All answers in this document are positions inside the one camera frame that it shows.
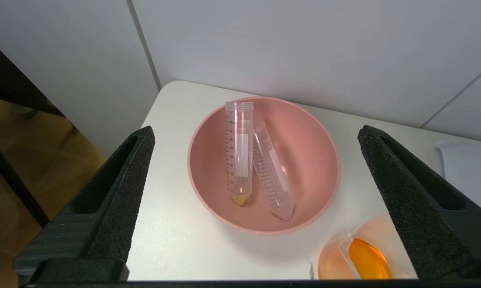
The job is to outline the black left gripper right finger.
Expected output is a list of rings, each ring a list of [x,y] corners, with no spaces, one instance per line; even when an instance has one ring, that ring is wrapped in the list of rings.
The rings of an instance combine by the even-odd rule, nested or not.
[[[481,208],[373,126],[361,152],[421,280],[481,279]]]

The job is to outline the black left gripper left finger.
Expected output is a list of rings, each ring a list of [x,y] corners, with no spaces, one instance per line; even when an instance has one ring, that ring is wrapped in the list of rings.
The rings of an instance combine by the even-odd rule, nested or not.
[[[16,257],[21,286],[127,279],[126,262],[156,137],[132,134]]]

